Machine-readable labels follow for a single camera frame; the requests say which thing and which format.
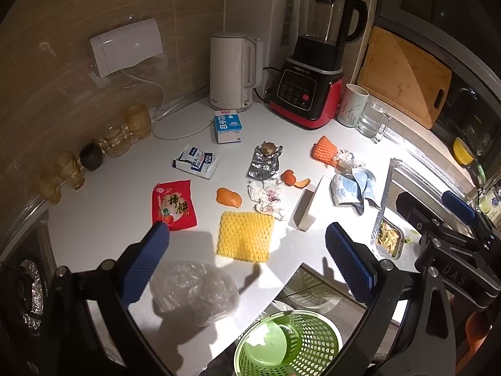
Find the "black cable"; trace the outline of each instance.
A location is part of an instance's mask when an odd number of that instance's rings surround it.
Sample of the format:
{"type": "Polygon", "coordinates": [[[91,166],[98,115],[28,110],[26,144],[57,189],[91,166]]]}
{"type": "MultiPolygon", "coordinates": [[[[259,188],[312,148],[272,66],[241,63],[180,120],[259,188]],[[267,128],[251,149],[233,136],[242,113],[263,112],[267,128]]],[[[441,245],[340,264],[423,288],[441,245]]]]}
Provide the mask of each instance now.
{"type": "MultiPolygon", "coordinates": [[[[274,71],[277,71],[277,72],[280,72],[280,69],[278,69],[277,67],[274,67],[274,66],[265,66],[264,68],[262,68],[262,70],[266,71],[268,69],[273,69],[274,71]]],[[[270,104],[270,102],[267,102],[265,99],[263,99],[259,93],[257,92],[257,89],[254,88],[254,93],[256,94],[256,96],[258,97],[259,100],[261,100],[263,103],[266,103],[267,105],[270,104]]]]}

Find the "white countertop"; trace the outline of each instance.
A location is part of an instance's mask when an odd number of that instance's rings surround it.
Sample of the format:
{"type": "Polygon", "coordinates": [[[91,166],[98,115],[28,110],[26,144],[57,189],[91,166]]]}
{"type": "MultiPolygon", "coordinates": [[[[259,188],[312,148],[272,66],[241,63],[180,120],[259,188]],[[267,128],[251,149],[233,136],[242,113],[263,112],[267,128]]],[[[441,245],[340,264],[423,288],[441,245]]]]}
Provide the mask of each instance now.
{"type": "MultiPolygon", "coordinates": [[[[175,126],[170,132],[188,134],[207,120],[207,109],[195,103],[160,122],[159,128],[175,126]]],[[[49,232],[57,265],[72,272],[93,270],[105,259],[118,258],[125,248],[142,239],[151,227],[151,192],[159,182],[191,179],[191,198],[198,224],[171,232],[170,245],[164,255],[169,260],[197,260],[214,264],[230,273],[241,290],[237,312],[206,328],[192,329],[182,319],[162,318],[153,310],[147,287],[141,299],[129,310],[139,328],[167,367],[180,376],[191,376],[221,353],[243,332],[284,287],[301,264],[306,264],[330,283],[344,280],[325,248],[325,229],[339,222],[354,241],[369,244],[377,210],[366,208],[359,217],[352,207],[326,207],[325,215],[307,232],[296,229],[292,214],[301,196],[323,175],[332,177],[335,170],[310,158],[310,150],[326,135],[338,148],[352,151],[366,163],[376,177],[376,196],[381,197],[391,158],[404,159],[416,169],[422,168],[405,149],[387,139],[379,144],[363,137],[336,121],[315,131],[305,131],[254,103],[240,113],[244,128],[242,143],[216,144],[212,127],[176,141],[162,141],[153,136],[141,141],[115,159],[106,158],[96,171],[86,174],[78,191],[64,186],[59,204],[49,207],[49,232]],[[239,211],[251,211],[254,203],[247,195],[246,173],[255,146],[272,141],[284,147],[280,171],[292,169],[298,180],[311,179],[306,190],[290,187],[283,204],[289,219],[275,221],[270,260],[252,263],[215,255],[220,216],[233,210],[216,203],[216,190],[226,187],[243,199],[239,211]],[[219,152],[221,162],[210,180],[171,167],[189,143],[203,151],[219,152]]],[[[97,307],[91,305],[93,314],[97,307]]],[[[402,306],[394,319],[401,319],[402,306]]]]}

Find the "white mug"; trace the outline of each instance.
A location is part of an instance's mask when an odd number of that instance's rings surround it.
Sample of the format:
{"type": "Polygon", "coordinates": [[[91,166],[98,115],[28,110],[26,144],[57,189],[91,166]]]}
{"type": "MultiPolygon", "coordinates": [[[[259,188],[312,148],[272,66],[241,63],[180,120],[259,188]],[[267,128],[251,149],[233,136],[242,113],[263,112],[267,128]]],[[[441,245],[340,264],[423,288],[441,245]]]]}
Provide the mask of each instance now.
{"type": "Polygon", "coordinates": [[[336,116],[337,121],[343,126],[355,127],[368,97],[369,92],[365,89],[351,83],[347,84],[336,116]]]}

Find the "black blender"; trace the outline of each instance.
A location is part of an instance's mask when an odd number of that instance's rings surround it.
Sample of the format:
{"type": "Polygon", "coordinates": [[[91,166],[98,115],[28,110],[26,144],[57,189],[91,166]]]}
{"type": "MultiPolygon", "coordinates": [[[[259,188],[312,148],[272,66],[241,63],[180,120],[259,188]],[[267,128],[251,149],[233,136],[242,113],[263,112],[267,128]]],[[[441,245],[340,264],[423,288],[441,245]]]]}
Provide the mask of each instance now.
{"type": "Polygon", "coordinates": [[[357,41],[366,25],[367,5],[362,0],[301,0],[294,54],[281,68],[270,108],[307,129],[334,118],[345,44],[357,41]],[[348,35],[354,10],[358,22],[348,35]]]}

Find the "green basket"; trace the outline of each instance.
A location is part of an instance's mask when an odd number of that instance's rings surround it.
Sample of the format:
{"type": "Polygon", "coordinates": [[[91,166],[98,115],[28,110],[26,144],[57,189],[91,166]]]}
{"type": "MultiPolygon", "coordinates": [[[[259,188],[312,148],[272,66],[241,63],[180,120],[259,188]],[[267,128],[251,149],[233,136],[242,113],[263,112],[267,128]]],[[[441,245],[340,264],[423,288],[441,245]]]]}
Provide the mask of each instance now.
{"type": "Polygon", "coordinates": [[[252,325],[236,347],[237,376],[318,376],[342,346],[336,325],[316,312],[279,312],[252,325]]]}

